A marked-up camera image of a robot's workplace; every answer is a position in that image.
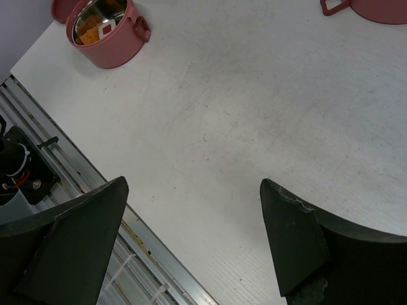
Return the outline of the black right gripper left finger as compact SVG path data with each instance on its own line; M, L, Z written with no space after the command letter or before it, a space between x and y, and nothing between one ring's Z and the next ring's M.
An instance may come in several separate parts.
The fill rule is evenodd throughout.
M96 304L128 192L117 177L1 225L1 304Z

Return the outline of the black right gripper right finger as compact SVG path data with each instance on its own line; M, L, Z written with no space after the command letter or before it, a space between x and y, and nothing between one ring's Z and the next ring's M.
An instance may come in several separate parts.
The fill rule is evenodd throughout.
M270 179L259 188L280 295L288 304L405 304L406 237L350 222Z

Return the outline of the white red sushi piece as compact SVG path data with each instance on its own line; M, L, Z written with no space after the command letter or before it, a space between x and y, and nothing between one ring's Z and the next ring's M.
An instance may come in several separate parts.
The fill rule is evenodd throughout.
M116 21L111 19L106 22L102 22L100 26L98 26L98 35L99 39L102 40L106 36L110 35L110 33L115 29Z

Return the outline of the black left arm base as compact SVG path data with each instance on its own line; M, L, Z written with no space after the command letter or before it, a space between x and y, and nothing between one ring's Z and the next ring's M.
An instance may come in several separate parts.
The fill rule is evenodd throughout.
M58 142L57 137L34 144L18 126L6 128L1 118L1 205L9 203L17 193L32 206L37 205L60 181L56 171L45 160L40 149Z

